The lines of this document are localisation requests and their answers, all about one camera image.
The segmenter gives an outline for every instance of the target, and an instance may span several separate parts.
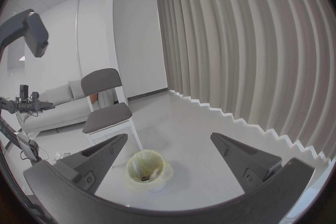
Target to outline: trash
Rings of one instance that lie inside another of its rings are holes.
[[[170,164],[158,151],[145,149],[134,154],[127,162],[125,188],[133,193],[151,189],[158,191],[173,173]]]

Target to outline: tiled floor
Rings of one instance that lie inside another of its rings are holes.
[[[275,141],[269,132],[262,135],[258,127],[248,127],[243,121],[223,117],[220,111],[211,111],[208,106],[202,107],[172,92],[130,101],[129,107],[143,147],[158,150],[171,164],[174,175],[160,192],[127,192],[124,188],[125,165],[139,149],[130,129],[109,135],[129,134],[96,195],[122,205],[151,210],[186,210],[218,204],[243,194],[212,144],[212,132],[279,155],[283,164],[296,152],[294,147],[289,149],[284,139]],[[82,133],[83,125],[60,128],[59,133],[55,130],[41,132],[35,140],[48,152],[51,161],[57,152],[75,153],[90,146]],[[15,163],[26,165],[26,168],[30,166],[27,160]]]

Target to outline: chair seat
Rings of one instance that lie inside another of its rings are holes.
[[[132,117],[132,112],[125,103],[119,103],[91,112],[86,120],[83,133],[93,133],[115,125]]]

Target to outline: curtain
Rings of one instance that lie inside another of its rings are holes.
[[[336,152],[336,20],[328,0],[157,0],[168,87]]]

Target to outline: chair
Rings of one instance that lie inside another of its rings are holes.
[[[95,145],[93,139],[130,126],[140,150],[143,150],[133,124],[132,112],[125,103],[126,99],[118,71],[113,68],[94,71],[82,78],[81,85],[91,110],[83,128],[83,133],[86,134],[90,144]],[[112,88],[115,88],[119,104],[94,111],[90,95]]]

